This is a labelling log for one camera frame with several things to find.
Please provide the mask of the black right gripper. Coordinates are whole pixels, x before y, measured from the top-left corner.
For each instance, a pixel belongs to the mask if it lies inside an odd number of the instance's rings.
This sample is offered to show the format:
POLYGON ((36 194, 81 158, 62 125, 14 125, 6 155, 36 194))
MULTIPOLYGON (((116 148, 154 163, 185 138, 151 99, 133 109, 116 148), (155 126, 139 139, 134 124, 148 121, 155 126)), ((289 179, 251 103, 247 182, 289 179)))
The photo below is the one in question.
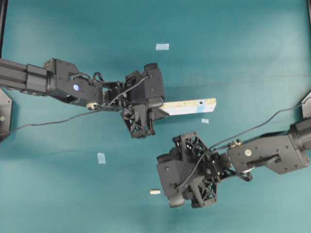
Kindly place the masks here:
POLYGON ((218 201, 217 185, 228 178, 228 168, 216 149, 208 148, 197 133, 173 138, 173 158, 182 162, 179 181, 172 184, 172 208, 191 201, 192 208, 204 208, 218 201))

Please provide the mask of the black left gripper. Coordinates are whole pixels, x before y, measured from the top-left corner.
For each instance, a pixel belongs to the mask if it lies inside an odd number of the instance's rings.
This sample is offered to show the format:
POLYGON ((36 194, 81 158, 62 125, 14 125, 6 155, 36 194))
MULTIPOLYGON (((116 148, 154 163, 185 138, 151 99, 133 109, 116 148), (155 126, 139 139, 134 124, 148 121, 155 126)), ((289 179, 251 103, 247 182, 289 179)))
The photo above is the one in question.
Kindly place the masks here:
POLYGON ((168 117, 168 113, 160 108, 153 108, 153 118, 150 116, 151 109, 146 97, 141 97, 145 91, 144 83, 149 76, 134 71, 125 77, 124 108, 121 117, 132 138, 143 139, 155 135, 153 120, 168 117))

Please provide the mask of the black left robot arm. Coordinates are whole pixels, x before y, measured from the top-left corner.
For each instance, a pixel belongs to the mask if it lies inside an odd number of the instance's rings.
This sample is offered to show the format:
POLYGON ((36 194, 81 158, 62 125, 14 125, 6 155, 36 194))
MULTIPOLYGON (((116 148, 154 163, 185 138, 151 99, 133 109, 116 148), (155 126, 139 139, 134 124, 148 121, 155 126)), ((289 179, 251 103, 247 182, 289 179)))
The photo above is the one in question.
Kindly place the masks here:
POLYGON ((89 77, 75 64, 51 58, 43 67, 0 61, 0 84, 35 96, 86 107, 90 112, 120 112, 132 138, 155 134, 154 121, 168 117, 162 73, 156 63, 133 71, 123 82, 104 81, 99 72, 89 77))

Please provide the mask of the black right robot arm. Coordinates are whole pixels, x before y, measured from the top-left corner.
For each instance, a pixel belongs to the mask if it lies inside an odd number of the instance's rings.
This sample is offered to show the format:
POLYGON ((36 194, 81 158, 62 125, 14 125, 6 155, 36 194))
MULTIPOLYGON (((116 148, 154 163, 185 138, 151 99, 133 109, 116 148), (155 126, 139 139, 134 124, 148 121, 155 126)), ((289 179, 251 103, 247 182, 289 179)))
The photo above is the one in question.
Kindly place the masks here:
POLYGON ((277 174, 306 168, 311 148, 311 120, 294 123, 288 131, 266 133, 245 142, 239 140, 224 146, 225 153, 208 148, 191 133, 176 139, 174 160, 187 162, 178 172, 178 180, 169 185, 171 207, 191 200, 193 208, 217 202, 218 183, 238 177, 246 182, 253 179, 251 171, 265 166, 277 174))

